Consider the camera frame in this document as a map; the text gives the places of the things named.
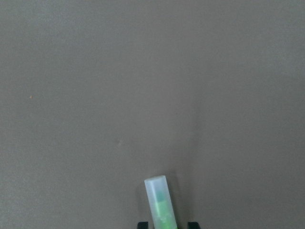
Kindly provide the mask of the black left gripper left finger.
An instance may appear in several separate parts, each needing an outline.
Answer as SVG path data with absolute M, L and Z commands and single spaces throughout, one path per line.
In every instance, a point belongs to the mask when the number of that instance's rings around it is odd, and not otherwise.
M 138 222 L 137 229 L 148 229 L 149 223 L 147 221 Z

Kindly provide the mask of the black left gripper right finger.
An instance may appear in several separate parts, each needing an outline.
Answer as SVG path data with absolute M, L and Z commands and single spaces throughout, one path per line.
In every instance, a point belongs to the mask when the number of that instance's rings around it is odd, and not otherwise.
M 198 222 L 192 221 L 187 223 L 188 229 L 200 229 L 200 225 Z

